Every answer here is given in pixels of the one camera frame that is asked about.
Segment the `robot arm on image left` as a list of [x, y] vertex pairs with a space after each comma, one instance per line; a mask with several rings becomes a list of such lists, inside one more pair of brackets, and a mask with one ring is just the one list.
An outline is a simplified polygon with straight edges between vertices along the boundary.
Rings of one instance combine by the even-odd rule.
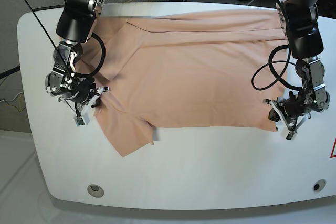
[[[87, 109], [98, 106], [99, 99], [108, 88], [98, 88], [94, 76], [101, 69], [106, 48], [102, 39], [93, 32], [105, 0], [64, 0], [64, 8], [57, 24], [56, 33], [61, 38], [53, 53], [54, 66], [46, 77], [46, 90], [60, 100], [72, 101], [75, 119], [81, 121]], [[83, 54], [82, 45], [90, 38], [101, 47], [98, 66], [90, 73], [79, 73], [75, 64]]]

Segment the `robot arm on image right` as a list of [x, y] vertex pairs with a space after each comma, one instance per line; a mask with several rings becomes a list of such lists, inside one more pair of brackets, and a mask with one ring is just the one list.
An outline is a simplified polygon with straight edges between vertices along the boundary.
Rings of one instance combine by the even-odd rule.
[[[324, 83], [325, 68], [318, 55], [324, 50], [322, 37], [318, 28], [318, 0], [275, 0], [281, 28], [287, 38], [287, 44], [276, 47], [269, 55], [268, 63], [275, 80], [262, 88], [271, 88], [277, 82], [290, 89], [289, 98], [278, 97], [276, 100], [265, 99], [264, 103], [271, 105], [268, 118], [273, 122], [281, 121], [286, 130], [286, 139], [291, 140], [297, 130], [311, 117], [310, 113], [323, 112], [329, 107], [330, 95]], [[283, 75], [285, 70], [277, 73], [274, 56], [277, 52], [286, 49], [287, 67], [290, 58], [296, 59], [293, 63], [296, 74], [301, 78], [302, 85], [290, 85]]]

